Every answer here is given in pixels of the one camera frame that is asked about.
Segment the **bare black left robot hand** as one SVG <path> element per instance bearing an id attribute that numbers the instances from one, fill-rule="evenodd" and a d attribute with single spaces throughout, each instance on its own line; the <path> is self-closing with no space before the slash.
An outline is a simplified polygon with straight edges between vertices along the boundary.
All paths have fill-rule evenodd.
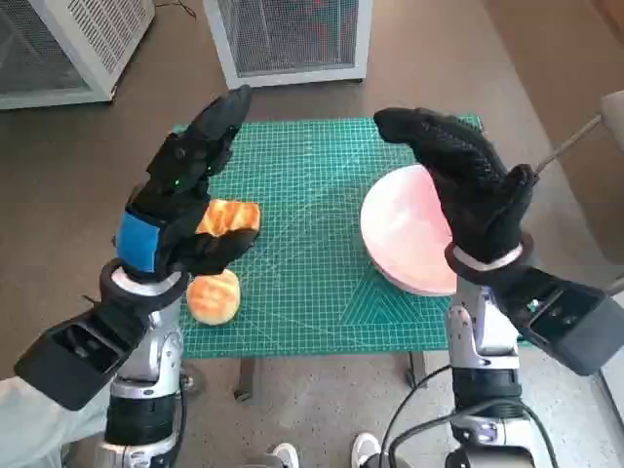
<path id="1" fill-rule="evenodd" d="M 229 91 L 165 138 L 147 167 L 147 182 L 129 197 L 115 235 L 117 257 L 133 279 L 219 274 L 254 244 L 255 227 L 228 227 L 222 234 L 197 230 L 211 201 L 210 179 L 229 162 L 251 102 L 249 86 Z"/>

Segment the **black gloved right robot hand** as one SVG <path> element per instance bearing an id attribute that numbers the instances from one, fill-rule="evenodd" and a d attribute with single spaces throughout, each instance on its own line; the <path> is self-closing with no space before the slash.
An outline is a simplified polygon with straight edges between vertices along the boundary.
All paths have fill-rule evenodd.
<path id="1" fill-rule="evenodd" d="M 428 171 L 457 247 L 489 264 L 521 243 L 536 181 L 530 165 L 508 170 L 481 131 L 431 109 L 384 108 L 373 122 L 384 141 L 409 146 Z"/>

